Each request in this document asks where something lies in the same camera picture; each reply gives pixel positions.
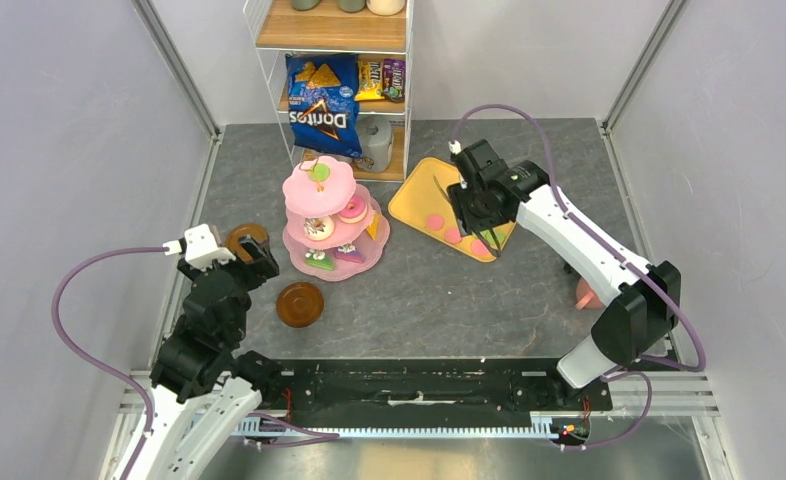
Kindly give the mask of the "green sandwich cookie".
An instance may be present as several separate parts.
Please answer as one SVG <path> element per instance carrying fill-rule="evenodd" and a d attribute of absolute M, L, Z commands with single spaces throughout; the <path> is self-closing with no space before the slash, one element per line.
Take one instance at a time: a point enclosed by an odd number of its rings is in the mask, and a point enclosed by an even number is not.
<path fill-rule="evenodd" d="M 330 168 L 323 163 L 313 163 L 308 171 L 308 177 L 314 182 L 324 182 L 330 176 Z"/>
<path fill-rule="evenodd" d="M 501 248 L 507 239 L 507 236 L 502 231 L 496 229 L 482 231 L 481 235 L 492 248 Z"/>

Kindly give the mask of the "metal serving tongs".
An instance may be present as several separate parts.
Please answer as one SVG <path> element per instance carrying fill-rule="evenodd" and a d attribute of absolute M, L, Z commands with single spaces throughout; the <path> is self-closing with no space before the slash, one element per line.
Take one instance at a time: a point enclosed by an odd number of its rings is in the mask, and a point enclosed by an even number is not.
<path fill-rule="evenodd" d="M 481 235 L 482 231 L 494 230 L 496 226 L 486 223 L 487 220 L 490 220 L 490 217 L 482 218 L 476 213 L 474 203 L 476 195 L 464 185 L 464 181 L 461 180 L 459 183 L 443 186 L 436 176 L 433 176 L 432 180 L 441 196 L 452 208 L 461 236 L 473 235 L 485 244 L 493 258 L 500 258 L 503 246 L 501 248 L 492 248 Z"/>

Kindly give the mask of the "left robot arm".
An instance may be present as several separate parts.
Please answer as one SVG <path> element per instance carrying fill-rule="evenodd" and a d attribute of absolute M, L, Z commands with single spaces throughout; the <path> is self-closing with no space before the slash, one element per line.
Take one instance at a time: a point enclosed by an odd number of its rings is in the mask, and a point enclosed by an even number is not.
<path fill-rule="evenodd" d="M 273 407 L 283 393 L 277 364 L 233 355 L 246 334 L 250 291 L 279 274 L 268 232 L 247 223 L 221 241 L 202 224 L 163 248 L 178 256 L 192 286 L 149 375 L 144 432 L 129 443 L 115 479 L 199 478 L 242 416 Z"/>

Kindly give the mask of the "purple cake slice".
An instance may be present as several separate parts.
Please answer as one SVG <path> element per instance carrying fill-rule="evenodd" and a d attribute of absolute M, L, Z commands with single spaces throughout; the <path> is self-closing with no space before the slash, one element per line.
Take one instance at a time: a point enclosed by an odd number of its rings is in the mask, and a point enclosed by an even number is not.
<path fill-rule="evenodd" d="M 352 243 L 347 243 L 336 247 L 333 250 L 334 257 L 341 261 L 361 264 L 365 262 L 365 258 L 357 247 Z"/>

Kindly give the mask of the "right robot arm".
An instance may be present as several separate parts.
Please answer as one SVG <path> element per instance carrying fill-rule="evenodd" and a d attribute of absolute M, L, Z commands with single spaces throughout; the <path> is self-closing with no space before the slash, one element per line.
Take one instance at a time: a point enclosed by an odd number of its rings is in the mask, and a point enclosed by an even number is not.
<path fill-rule="evenodd" d="M 680 274 L 672 264 L 653 266 L 590 223 L 535 163 L 511 167 L 485 140 L 466 148 L 453 141 L 449 150 L 459 180 L 447 195 L 461 233 L 488 243 L 496 228 L 515 223 L 549 245 L 604 306 L 590 334 L 547 380 L 554 406 L 573 408 L 588 384 L 629 367 L 674 328 L 675 315 L 659 295 L 679 293 Z"/>

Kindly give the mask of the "chocolate white donut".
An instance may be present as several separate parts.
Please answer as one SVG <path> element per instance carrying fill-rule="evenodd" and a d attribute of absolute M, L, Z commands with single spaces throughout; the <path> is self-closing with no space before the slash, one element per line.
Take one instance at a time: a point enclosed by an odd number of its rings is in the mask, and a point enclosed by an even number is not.
<path fill-rule="evenodd" d="M 306 218 L 303 223 L 304 236 L 311 241 L 329 238 L 335 230 L 335 222 L 330 215 Z"/>

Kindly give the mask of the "pink frosted donut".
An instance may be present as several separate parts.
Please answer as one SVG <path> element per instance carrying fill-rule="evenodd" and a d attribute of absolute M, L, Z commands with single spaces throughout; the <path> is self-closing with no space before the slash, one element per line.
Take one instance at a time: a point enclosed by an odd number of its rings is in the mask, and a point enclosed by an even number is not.
<path fill-rule="evenodd" d="M 354 224 L 362 221 L 367 213 L 369 207 L 363 197 L 354 194 L 347 205 L 337 213 L 337 218 L 347 224 Z"/>

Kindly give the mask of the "green cake slice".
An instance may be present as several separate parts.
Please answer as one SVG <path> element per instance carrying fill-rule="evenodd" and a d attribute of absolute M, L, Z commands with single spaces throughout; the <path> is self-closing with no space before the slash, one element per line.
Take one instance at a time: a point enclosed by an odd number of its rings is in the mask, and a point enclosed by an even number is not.
<path fill-rule="evenodd" d="M 320 269 L 323 271 L 335 270 L 333 260 L 324 250 L 308 250 L 305 253 L 305 264 L 308 267 Z"/>

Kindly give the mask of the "yellow cake slice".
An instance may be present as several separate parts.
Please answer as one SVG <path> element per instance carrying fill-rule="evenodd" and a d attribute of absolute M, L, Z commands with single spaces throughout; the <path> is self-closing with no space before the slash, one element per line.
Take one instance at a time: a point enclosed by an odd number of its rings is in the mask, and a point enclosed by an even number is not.
<path fill-rule="evenodd" d="M 376 241 L 377 238 L 378 238 L 378 229 L 379 229 L 380 217 L 381 217 L 380 213 L 377 212 L 377 211 L 374 211 L 373 212 L 372 221 L 367 226 L 367 228 L 365 229 L 367 235 L 373 241 Z"/>

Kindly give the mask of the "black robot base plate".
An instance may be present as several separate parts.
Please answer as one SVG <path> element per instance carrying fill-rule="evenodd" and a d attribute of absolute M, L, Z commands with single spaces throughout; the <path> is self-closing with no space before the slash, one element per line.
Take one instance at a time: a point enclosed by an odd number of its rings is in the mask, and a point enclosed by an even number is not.
<path fill-rule="evenodd" d="M 309 428 L 523 427 L 531 414 L 613 407 L 599 380 L 572 389 L 554 358 L 292 359 L 260 406 Z"/>

